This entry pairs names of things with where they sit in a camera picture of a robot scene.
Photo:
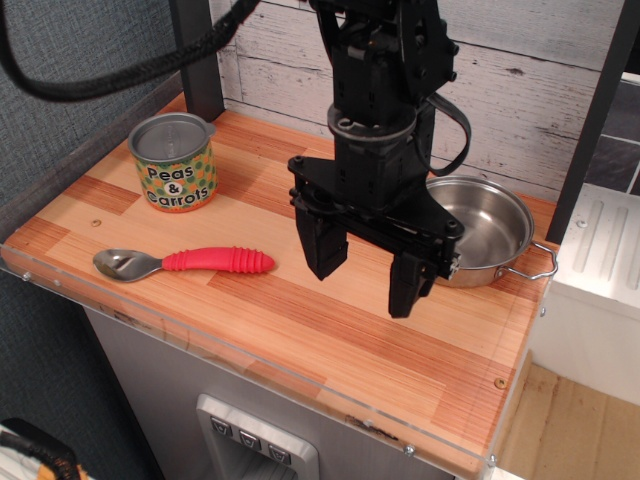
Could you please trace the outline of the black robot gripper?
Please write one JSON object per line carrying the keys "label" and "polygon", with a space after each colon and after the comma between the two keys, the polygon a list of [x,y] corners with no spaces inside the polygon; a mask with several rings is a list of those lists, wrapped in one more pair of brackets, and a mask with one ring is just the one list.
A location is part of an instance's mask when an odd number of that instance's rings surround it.
{"label": "black robot gripper", "polygon": [[296,156],[288,162],[307,266],[319,280],[331,275],[347,260],[347,232],[395,254],[392,318],[409,317],[436,276],[449,279],[459,267],[456,244],[464,227],[427,191],[424,144],[413,135],[391,142],[338,135],[334,159]]}

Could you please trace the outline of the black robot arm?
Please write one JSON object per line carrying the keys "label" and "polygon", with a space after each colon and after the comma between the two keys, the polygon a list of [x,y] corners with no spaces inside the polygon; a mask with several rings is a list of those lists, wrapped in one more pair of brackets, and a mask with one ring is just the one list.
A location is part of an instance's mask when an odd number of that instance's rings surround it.
{"label": "black robot arm", "polygon": [[355,235],[393,256],[388,310],[407,317],[458,267],[463,224],[428,193],[435,115],[466,116],[439,94],[458,46],[434,1],[312,3],[333,71],[331,160],[297,156],[291,202],[318,278],[345,260]]}

